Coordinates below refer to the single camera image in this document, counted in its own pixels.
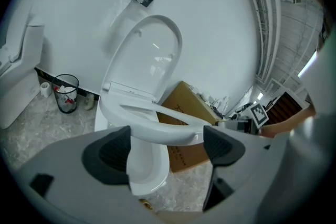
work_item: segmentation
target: tiled floor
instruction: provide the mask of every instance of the tiled floor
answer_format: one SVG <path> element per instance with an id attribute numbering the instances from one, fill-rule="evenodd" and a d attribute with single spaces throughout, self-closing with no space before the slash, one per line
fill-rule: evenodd
<path id="1" fill-rule="evenodd" d="M 78 96 L 78 107 L 71 114 L 59 111 L 53 94 L 41 94 L 6 130 L 0 129 L 0 146 L 5 161 L 18 169 L 47 145 L 94 131 L 97 102 L 92 110 L 84 110 L 84 97 Z M 202 211 L 212 165 L 207 162 L 181 173 L 169 173 L 166 185 L 144 196 L 155 211 Z"/>

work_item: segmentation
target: toilet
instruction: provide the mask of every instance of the toilet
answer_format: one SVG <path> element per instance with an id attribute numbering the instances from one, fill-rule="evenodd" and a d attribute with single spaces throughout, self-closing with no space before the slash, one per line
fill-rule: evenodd
<path id="1" fill-rule="evenodd" d="M 95 131 L 131 126 L 127 173 L 134 195 L 149 194 L 169 173 L 167 145 L 203 142 L 204 120 L 156 104 L 162 97 L 182 51 L 176 24 L 161 15 L 138 22 L 119 45 L 105 74 L 97 107 Z M 158 121 L 157 112 L 187 124 Z"/>
<path id="2" fill-rule="evenodd" d="M 32 99 L 40 84 L 34 67 L 40 63 L 44 25 L 31 13 L 34 0 L 21 0 L 0 48 L 0 127 L 8 128 Z"/>

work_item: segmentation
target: trash can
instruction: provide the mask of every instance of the trash can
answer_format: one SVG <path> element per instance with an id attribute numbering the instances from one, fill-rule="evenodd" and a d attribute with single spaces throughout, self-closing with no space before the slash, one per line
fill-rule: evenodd
<path id="1" fill-rule="evenodd" d="M 55 77 L 51 84 L 60 111 L 65 114 L 75 111 L 77 108 L 78 79 L 70 74 L 61 74 Z"/>

